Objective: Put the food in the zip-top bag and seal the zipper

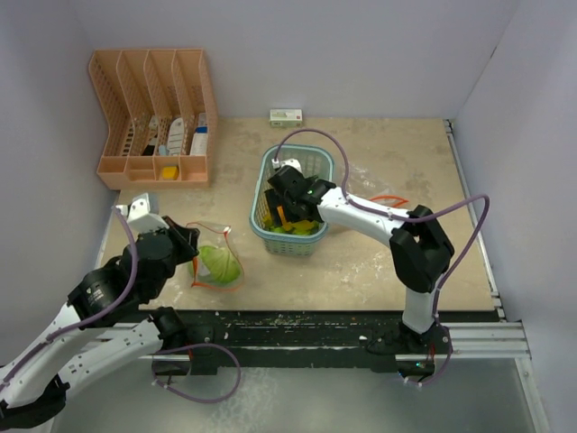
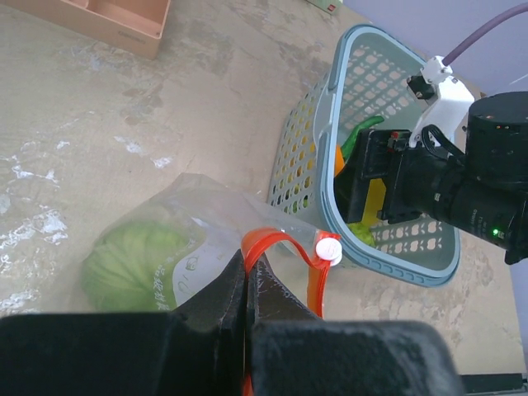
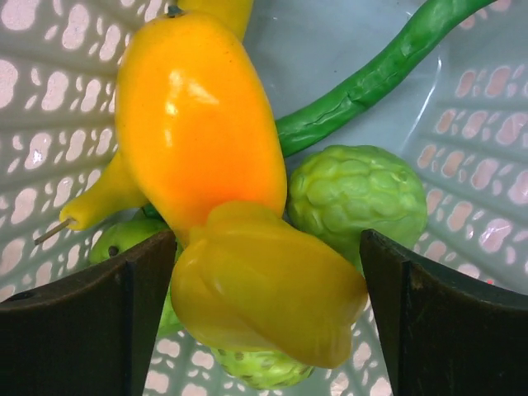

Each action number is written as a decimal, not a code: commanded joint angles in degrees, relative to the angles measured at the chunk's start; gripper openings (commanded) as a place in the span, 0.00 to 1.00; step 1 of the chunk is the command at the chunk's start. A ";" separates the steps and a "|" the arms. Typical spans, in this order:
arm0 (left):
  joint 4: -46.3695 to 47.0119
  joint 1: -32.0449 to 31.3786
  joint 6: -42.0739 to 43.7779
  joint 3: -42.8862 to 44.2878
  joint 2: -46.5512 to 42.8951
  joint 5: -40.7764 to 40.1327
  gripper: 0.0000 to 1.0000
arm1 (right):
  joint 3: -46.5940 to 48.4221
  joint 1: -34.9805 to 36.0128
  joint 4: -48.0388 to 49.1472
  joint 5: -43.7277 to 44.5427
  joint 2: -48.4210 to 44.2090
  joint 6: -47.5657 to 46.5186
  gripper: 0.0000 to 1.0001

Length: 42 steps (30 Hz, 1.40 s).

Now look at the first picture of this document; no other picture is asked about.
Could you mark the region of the green cabbage toy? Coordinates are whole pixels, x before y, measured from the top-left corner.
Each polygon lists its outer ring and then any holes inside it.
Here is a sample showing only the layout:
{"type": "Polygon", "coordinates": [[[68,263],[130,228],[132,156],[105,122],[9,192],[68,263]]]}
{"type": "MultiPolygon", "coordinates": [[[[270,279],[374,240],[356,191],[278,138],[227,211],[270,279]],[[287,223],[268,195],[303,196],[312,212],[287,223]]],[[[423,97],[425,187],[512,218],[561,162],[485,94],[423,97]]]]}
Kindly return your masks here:
{"type": "Polygon", "coordinates": [[[226,247],[202,245],[197,257],[197,276],[210,284],[228,285],[242,275],[242,267],[226,247]]]}

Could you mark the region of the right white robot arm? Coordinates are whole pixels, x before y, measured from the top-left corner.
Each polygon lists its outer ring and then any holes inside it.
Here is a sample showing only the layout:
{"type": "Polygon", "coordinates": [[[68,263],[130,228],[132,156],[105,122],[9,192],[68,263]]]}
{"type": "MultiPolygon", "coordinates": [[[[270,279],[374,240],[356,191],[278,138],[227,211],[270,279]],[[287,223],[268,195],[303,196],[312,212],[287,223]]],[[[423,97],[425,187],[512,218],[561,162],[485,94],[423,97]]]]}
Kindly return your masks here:
{"type": "Polygon", "coordinates": [[[267,182],[264,194],[273,222],[337,224],[387,246],[406,289],[401,343],[411,353],[432,344],[437,290],[454,248],[429,208],[407,211],[354,198],[333,182],[306,177],[290,165],[274,170],[267,182]]]}

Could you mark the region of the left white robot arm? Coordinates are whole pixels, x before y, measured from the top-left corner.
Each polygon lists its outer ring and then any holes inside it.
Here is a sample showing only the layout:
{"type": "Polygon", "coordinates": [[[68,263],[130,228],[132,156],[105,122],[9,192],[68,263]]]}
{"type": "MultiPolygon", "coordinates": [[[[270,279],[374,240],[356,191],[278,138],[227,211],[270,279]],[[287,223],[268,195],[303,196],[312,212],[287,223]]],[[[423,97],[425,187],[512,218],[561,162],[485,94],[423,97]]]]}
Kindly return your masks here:
{"type": "Polygon", "coordinates": [[[200,232],[164,217],[130,235],[123,252],[89,272],[34,342],[1,368],[1,429],[36,428],[55,418],[90,380],[156,350],[175,354],[188,339],[173,308],[158,308],[124,336],[83,353],[108,328],[159,297],[176,268],[198,255],[200,232]]]}

